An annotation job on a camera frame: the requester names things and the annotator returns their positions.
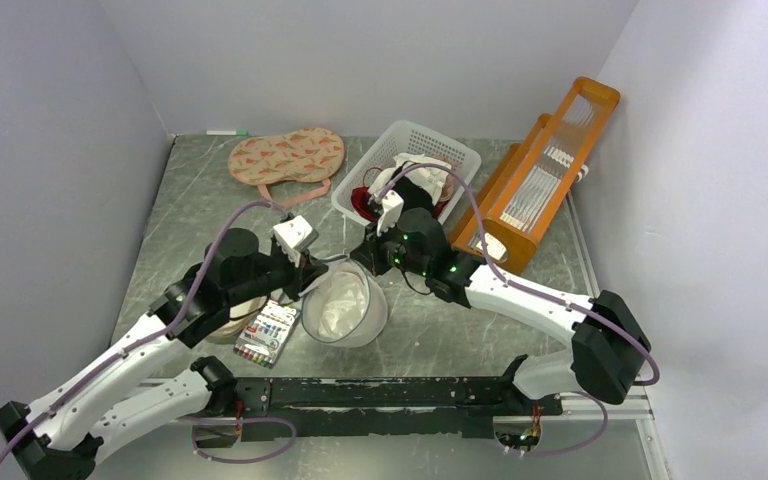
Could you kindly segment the white bra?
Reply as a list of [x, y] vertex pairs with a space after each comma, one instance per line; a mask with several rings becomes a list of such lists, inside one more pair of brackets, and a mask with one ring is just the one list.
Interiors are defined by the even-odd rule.
[[322, 311], [317, 334], [336, 341], [351, 333], [365, 315], [369, 300], [368, 285], [362, 276], [350, 271], [335, 273], [322, 287]]

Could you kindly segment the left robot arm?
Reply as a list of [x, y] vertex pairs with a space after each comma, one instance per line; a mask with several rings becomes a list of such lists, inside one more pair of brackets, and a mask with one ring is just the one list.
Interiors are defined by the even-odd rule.
[[311, 257], [318, 233], [301, 218], [272, 229], [269, 252], [242, 228], [225, 228], [178, 282], [103, 354], [49, 394], [0, 408], [12, 456], [29, 479], [86, 479], [112, 453], [180, 417], [209, 420], [240, 404], [236, 377], [216, 357], [134, 397], [127, 394], [231, 319], [233, 308], [282, 290], [293, 299], [325, 271]]

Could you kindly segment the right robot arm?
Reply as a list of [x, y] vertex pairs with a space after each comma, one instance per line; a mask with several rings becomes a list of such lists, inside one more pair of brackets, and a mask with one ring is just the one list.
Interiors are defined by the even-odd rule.
[[611, 405], [623, 403], [651, 344], [624, 299], [555, 290], [500, 270], [453, 247], [442, 225], [423, 209], [403, 213], [385, 232], [366, 226], [350, 253], [373, 275], [392, 269], [418, 275], [436, 298], [506, 316], [564, 344], [563, 351], [529, 357], [499, 391], [502, 406], [522, 414], [537, 399], [583, 392]]

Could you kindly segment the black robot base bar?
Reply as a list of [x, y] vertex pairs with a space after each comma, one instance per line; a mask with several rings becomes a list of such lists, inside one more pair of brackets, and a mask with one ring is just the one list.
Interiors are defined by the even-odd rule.
[[491, 439], [501, 417], [557, 416], [557, 395], [532, 400], [506, 376], [326, 379], [239, 377], [234, 388], [201, 410], [204, 417], [256, 419], [242, 428], [245, 441], [288, 434], [263, 423], [285, 419], [301, 437], [459, 434]]

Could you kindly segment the white mesh laundry bag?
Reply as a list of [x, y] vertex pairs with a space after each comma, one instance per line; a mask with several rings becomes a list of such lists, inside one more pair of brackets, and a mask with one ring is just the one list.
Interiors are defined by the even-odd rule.
[[303, 291], [301, 325], [328, 346], [358, 348], [375, 340], [389, 320], [385, 294], [356, 261], [339, 257]]

